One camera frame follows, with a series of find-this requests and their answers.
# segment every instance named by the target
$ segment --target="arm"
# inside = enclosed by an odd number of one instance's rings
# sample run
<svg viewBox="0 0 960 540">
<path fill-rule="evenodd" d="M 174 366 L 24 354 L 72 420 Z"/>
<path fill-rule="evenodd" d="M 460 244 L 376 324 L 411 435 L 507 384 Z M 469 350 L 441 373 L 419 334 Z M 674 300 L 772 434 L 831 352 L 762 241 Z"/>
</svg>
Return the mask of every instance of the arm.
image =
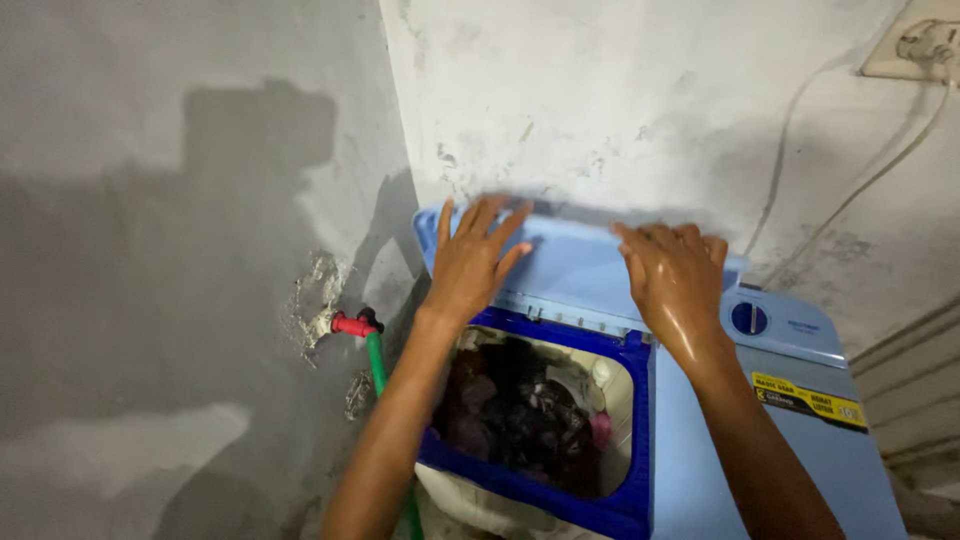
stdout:
<svg viewBox="0 0 960 540">
<path fill-rule="evenodd" d="M 727 243 L 695 225 L 629 229 L 623 243 L 643 321 L 686 373 L 752 538 L 844 538 L 833 513 L 747 383 L 720 326 Z"/>
<path fill-rule="evenodd" d="M 444 205 L 433 284 L 326 511 L 322 538 L 387 538 L 393 531 L 450 347 L 469 320 L 490 303 L 514 263 L 531 249 L 518 244 L 498 259 L 531 209 L 525 205 L 488 233 L 505 201 L 480 199 L 464 214 L 453 238 L 453 202 Z"/>
</svg>

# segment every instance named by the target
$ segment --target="washing machine lid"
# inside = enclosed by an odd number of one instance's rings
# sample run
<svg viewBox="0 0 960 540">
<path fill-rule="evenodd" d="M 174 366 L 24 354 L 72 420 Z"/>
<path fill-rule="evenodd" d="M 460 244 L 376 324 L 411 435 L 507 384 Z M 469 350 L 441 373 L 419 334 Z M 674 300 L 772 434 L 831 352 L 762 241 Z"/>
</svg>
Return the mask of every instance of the washing machine lid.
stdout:
<svg viewBox="0 0 960 540">
<path fill-rule="evenodd" d="M 431 276 L 442 207 L 420 209 L 413 218 L 414 236 Z M 462 205 L 454 209 L 451 231 L 457 230 L 465 210 Z M 607 229 L 534 214 L 504 251 L 521 241 L 532 243 L 534 251 L 514 267 L 492 306 L 616 336 L 649 331 L 630 297 L 627 268 L 616 249 L 620 240 Z M 727 257 L 725 291 L 739 285 L 749 264 L 743 257 Z"/>
</svg>

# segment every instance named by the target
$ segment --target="forearm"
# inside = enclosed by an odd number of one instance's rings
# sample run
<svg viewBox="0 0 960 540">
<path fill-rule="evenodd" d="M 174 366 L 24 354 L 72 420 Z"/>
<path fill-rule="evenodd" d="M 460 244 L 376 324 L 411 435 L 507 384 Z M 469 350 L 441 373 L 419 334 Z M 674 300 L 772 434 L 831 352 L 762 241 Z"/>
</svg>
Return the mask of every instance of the forearm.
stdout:
<svg viewBox="0 0 960 540">
<path fill-rule="evenodd" d="M 713 337 L 687 376 L 752 538 L 843 538 L 803 464 L 754 396 L 733 343 Z"/>
<path fill-rule="evenodd" d="M 429 312 L 417 313 L 403 354 L 327 509 L 322 538 L 390 536 L 458 330 Z"/>
</svg>

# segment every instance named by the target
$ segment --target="power cord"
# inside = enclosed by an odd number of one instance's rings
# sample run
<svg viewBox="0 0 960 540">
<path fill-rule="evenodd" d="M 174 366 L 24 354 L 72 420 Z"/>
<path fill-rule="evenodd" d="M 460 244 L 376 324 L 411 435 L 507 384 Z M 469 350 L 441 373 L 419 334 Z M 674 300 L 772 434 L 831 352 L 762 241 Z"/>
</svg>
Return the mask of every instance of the power cord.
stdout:
<svg viewBox="0 0 960 540">
<path fill-rule="evenodd" d="M 928 28 L 924 29 L 924 34 L 927 35 L 928 33 L 933 32 L 936 28 L 942 25 L 953 24 L 956 21 L 925 21 L 925 22 L 933 23 L 932 26 L 929 26 Z M 787 260 L 782 262 L 780 266 L 778 266 L 772 273 L 770 273 L 769 276 L 767 276 L 760 283 L 760 288 L 762 288 L 763 290 L 767 290 L 770 287 L 770 284 L 774 282 L 774 280 L 777 277 L 779 277 L 784 270 L 786 270 L 791 264 L 793 264 L 798 258 L 800 258 L 800 255 L 804 253 L 806 248 L 809 247 L 809 245 L 812 244 L 814 241 L 816 241 L 820 237 L 820 235 L 827 230 L 830 224 L 833 223 L 833 220 L 836 219 L 837 216 L 839 216 L 845 209 L 847 209 L 847 207 L 857 197 L 859 197 L 861 193 L 863 193 L 868 188 L 870 188 L 870 186 L 876 183 L 877 180 L 883 178 L 883 176 L 886 175 L 888 172 L 890 172 L 891 169 L 896 167 L 907 156 L 913 153 L 913 151 L 916 150 L 917 147 L 920 146 L 921 143 L 923 143 L 926 140 L 926 138 L 930 135 L 930 133 L 933 132 L 934 128 L 937 127 L 937 123 L 940 121 L 940 117 L 943 116 L 944 109 L 947 106 L 947 99 L 950 96 L 950 91 L 956 88 L 957 86 L 956 80 L 953 77 L 953 70 L 950 67 L 950 61 L 954 57 L 953 51 L 948 47 L 941 45 L 935 48 L 932 52 L 924 55 L 923 58 L 915 58 L 913 55 L 909 53 L 909 51 L 906 51 L 906 53 L 903 54 L 900 52 L 899 47 L 898 47 L 898 53 L 902 57 L 909 58 L 910 60 L 913 60 L 913 61 L 923 61 L 924 63 L 927 63 L 931 67 L 934 63 L 939 63 L 944 67 L 944 69 L 947 72 L 947 76 L 943 80 L 946 88 L 944 90 L 943 98 L 940 100 L 940 105 L 937 107 L 937 110 L 933 113 L 933 116 L 930 117 L 930 121 L 927 122 L 926 127 L 924 127 L 924 129 L 920 131 L 919 134 L 917 134 L 917 136 L 913 139 L 913 141 L 910 142 L 910 144 L 906 145 L 906 147 L 904 147 L 899 154 L 897 154 L 892 160 L 890 160 L 890 162 L 884 165 L 882 169 L 877 171 L 876 174 L 874 174 L 874 176 L 870 177 L 870 180 L 863 183 L 863 185 L 858 187 L 856 191 L 851 193 L 850 196 L 847 197 L 847 199 L 840 204 L 837 210 L 835 210 L 833 214 L 831 214 L 830 217 L 827 218 L 827 221 L 825 221 L 820 227 L 817 228 L 816 231 L 813 232 L 810 238 L 805 240 L 804 243 L 802 243 L 796 250 L 794 250 L 793 254 Z"/>
</svg>

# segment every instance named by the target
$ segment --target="yellow sticker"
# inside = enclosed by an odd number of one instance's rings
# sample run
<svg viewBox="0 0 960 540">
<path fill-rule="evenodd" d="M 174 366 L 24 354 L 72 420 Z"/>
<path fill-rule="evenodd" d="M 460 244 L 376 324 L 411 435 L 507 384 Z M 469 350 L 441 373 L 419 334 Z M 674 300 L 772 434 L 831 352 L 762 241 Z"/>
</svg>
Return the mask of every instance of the yellow sticker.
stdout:
<svg viewBox="0 0 960 540">
<path fill-rule="evenodd" d="M 753 377 L 756 398 L 764 404 L 816 416 L 848 430 L 867 432 L 867 421 L 857 402 L 800 388 L 779 377 L 757 372 L 753 372 Z"/>
</svg>

